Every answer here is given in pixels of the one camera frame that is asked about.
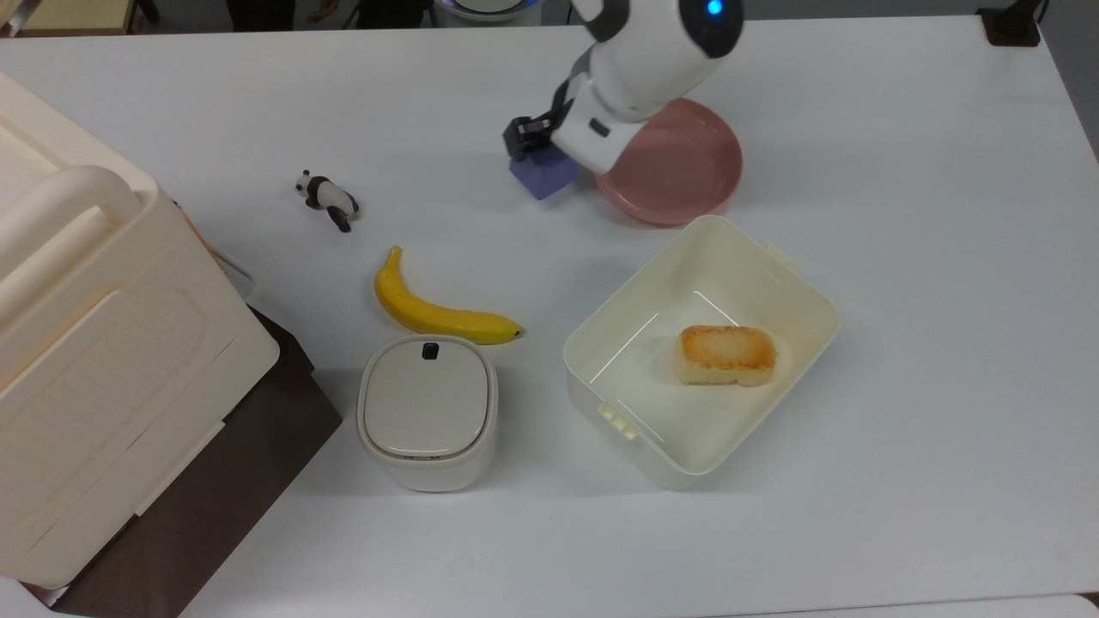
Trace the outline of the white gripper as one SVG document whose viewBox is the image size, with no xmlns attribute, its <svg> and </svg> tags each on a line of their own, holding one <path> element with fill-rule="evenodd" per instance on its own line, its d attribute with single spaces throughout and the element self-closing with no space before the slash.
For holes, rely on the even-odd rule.
<svg viewBox="0 0 1099 618">
<path fill-rule="evenodd" d="M 567 93 L 571 97 L 570 106 L 562 115 L 560 125 L 558 113 L 511 118 L 503 131 L 507 156 L 511 161 L 524 161 L 528 156 L 528 142 L 552 142 L 588 172 L 597 175 L 611 172 L 633 137 L 642 130 L 642 123 L 618 118 L 612 110 L 606 108 L 593 91 L 589 76 L 574 77 Z"/>
</svg>

